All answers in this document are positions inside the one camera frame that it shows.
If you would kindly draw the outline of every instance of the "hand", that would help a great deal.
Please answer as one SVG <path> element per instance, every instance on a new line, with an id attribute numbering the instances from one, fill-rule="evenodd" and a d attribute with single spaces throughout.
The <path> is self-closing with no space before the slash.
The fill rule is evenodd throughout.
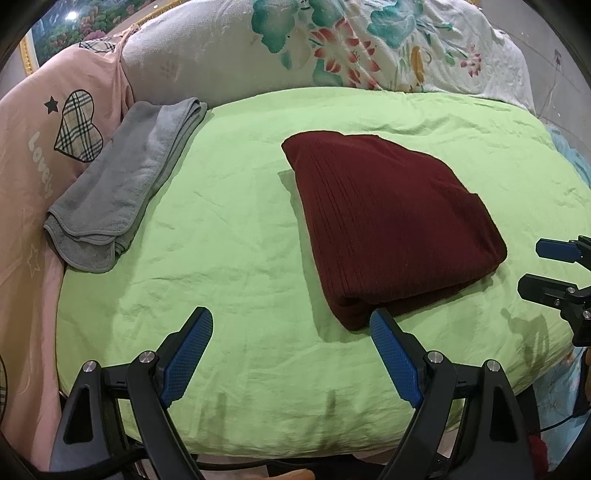
<path id="1" fill-rule="evenodd" d="M 296 470 L 280 476 L 273 476 L 271 480 L 315 480 L 315 478 L 310 470 Z"/>

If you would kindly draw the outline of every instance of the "painting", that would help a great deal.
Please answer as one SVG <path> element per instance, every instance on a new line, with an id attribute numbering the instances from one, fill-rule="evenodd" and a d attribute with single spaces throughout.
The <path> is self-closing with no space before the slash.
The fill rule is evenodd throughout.
<path id="1" fill-rule="evenodd" d="M 82 40 L 102 38 L 154 0 L 58 0 L 31 29 L 39 66 Z"/>

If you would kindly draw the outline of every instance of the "blue gripper pad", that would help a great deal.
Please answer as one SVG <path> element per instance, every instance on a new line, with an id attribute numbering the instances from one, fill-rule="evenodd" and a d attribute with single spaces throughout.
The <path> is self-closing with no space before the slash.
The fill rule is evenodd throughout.
<path id="1" fill-rule="evenodd" d="M 575 263 L 583 258 L 581 250 L 575 244 L 569 242 L 558 242 L 541 238 L 535 245 L 535 252 L 538 257 L 551 258 L 561 262 Z"/>
<path id="2" fill-rule="evenodd" d="M 378 311 L 369 318 L 369 332 L 400 398 L 417 408 L 423 402 L 417 369 Z"/>
<path id="3" fill-rule="evenodd" d="M 212 313 L 208 309 L 203 309 L 164 370 L 164 386 L 160 394 L 160 401 L 164 407 L 169 408 L 173 401 L 184 395 L 212 334 Z"/>

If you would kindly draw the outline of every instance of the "red fabric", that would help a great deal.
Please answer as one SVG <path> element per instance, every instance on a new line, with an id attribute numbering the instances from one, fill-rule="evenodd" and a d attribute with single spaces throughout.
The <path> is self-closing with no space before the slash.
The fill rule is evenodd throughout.
<path id="1" fill-rule="evenodd" d="M 539 435 L 530 435 L 527 439 L 530 443 L 535 477 L 542 478 L 548 473 L 548 447 Z"/>
<path id="2" fill-rule="evenodd" d="M 494 272 L 506 246 L 442 161 L 375 135 L 306 132 L 282 145 L 326 300 L 349 330 L 377 306 L 406 313 Z"/>

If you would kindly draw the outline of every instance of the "folded gray towel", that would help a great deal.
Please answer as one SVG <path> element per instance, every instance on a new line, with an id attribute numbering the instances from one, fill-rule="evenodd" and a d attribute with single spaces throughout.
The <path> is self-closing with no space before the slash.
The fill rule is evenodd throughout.
<path id="1" fill-rule="evenodd" d="M 206 110 L 196 98 L 164 106 L 137 102 L 129 110 L 96 160 L 48 210 L 43 228 L 69 265 L 94 273 L 115 266 Z"/>

